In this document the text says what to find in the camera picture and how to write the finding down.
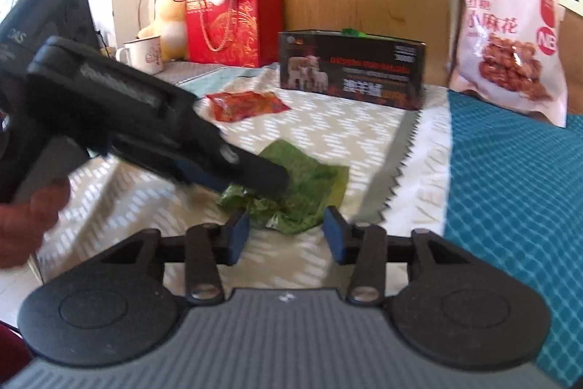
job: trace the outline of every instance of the yellow plush toy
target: yellow plush toy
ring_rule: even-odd
[[[158,0],[156,19],[138,33],[138,38],[160,36],[162,60],[186,60],[186,0]]]

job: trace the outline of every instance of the white mug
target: white mug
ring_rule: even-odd
[[[125,63],[144,73],[160,73],[164,69],[160,49],[160,36],[126,42],[124,47],[117,50],[116,59],[118,62]]]

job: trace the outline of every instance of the black box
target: black box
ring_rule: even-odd
[[[401,109],[419,109],[425,44],[380,35],[282,32],[281,86]]]

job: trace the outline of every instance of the red box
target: red box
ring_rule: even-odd
[[[282,0],[187,0],[189,60],[258,68],[277,62]]]

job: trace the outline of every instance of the blue plaid fabric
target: blue plaid fabric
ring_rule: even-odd
[[[445,237],[537,290],[553,315],[538,366],[583,374],[583,116],[565,129],[449,93]]]

